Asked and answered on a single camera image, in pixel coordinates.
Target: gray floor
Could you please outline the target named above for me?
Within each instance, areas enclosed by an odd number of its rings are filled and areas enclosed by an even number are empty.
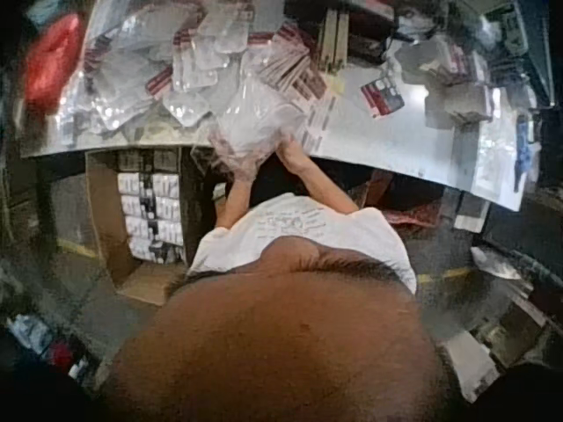
[[[58,203],[56,235],[91,248],[88,209],[80,200],[85,197],[84,178],[57,182],[52,196]],[[415,272],[432,276],[420,285],[417,299],[423,320],[438,339],[471,329],[481,315],[501,308],[490,280],[471,274],[441,277],[448,270],[472,264],[472,235],[452,228],[456,197],[455,191],[447,192],[440,227],[406,239]],[[54,325],[76,333],[100,359],[111,359],[123,341],[142,329],[157,311],[155,306],[117,295],[95,258],[44,242],[20,248],[12,251],[12,269],[30,289],[40,313]]]

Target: red plastic bag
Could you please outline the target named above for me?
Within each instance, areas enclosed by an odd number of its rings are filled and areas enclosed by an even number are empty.
[[[35,111],[55,113],[62,88],[74,72],[84,37],[76,13],[52,24],[26,58],[26,102]]]

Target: open cardboard box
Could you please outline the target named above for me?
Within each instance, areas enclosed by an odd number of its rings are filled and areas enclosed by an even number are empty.
[[[166,289],[185,275],[184,264],[159,265],[131,256],[128,233],[117,185],[119,150],[86,154],[86,182],[91,218],[103,261],[117,293],[163,305]],[[191,265],[199,242],[215,220],[212,192],[190,157],[189,148],[178,149],[180,213],[186,263]]]

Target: white shirt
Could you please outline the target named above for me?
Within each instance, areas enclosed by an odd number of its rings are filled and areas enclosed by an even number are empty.
[[[416,276],[397,232],[375,208],[342,215],[305,196],[286,193],[251,210],[232,229],[217,228],[200,243],[190,272],[229,271],[258,259],[276,238],[300,236],[358,251],[395,270],[413,292]]]

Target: table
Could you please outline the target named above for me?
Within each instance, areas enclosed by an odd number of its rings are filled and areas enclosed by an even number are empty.
[[[256,30],[277,29],[283,21],[283,0],[255,0],[255,4]],[[440,108],[440,88],[429,80],[415,83],[409,80],[409,84],[404,80],[400,63],[394,58],[402,47],[402,43],[393,42],[389,55],[390,69],[406,105],[391,115],[373,119],[360,87],[377,79],[382,69],[349,65],[340,73],[345,89],[331,116],[328,135],[311,154],[451,186],[517,211],[525,176],[518,193],[514,193],[514,148],[507,148],[506,143],[492,147],[480,145],[475,132],[479,127],[456,128],[447,117],[435,113]],[[506,95],[501,95],[501,106],[502,119],[510,123],[514,115],[509,110]],[[159,125],[162,130],[157,136],[148,135],[151,131],[145,130],[145,136],[134,143],[128,142],[121,133],[105,140],[97,135],[82,134],[70,147],[49,139],[22,145],[22,155],[127,146],[205,145],[197,131],[180,135],[157,121],[149,122],[150,125]],[[510,139],[513,135],[507,134],[507,139],[508,144],[512,142],[515,147],[515,135]],[[485,156],[489,153],[494,156],[495,165],[488,165],[496,169],[495,181],[487,189],[479,183],[479,178],[483,177],[482,172],[479,173],[483,155],[478,151],[483,148],[489,148]]]

